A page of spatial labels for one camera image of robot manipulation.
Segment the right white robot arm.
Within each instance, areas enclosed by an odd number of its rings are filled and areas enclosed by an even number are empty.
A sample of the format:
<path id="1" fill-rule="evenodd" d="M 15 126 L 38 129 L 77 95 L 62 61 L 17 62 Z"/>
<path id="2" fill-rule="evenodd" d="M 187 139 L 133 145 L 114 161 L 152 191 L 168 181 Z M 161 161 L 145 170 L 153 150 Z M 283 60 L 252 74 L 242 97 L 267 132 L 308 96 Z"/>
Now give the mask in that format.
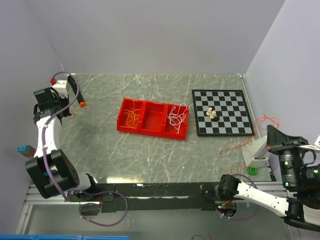
<path id="1" fill-rule="evenodd" d="M 275 213 L 289 226 L 319 232 L 320 166 L 315 162 L 320 147 L 273 125 L 268 125 L 266 132 L 266 149 L 278 157 L 282 188 L 292 196 L 258 189 L 230 174 L 222 175 L 217 193 L 222 201 L 242 199 Z"/>

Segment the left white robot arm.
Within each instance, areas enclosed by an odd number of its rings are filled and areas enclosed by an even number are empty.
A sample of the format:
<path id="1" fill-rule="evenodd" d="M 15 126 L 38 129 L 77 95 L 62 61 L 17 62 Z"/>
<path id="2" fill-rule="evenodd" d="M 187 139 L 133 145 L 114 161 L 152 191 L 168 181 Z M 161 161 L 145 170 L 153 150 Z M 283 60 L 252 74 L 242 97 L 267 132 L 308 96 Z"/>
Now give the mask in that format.
<path id="1" fill-rule="evenodd" d="M 77 173 L 60 146 L 63 118 L 71 115 L 69 96 L 53 87 L 33 94 L 37 100 L 33 122 L 38 130 L 38 140 L 35 153 L 25 163 L 31 180 L 45 199 L 68 191 L 80 191 L 87 201 L 95 200 L 99 189 L 93 177 L 88 173 Z"/>

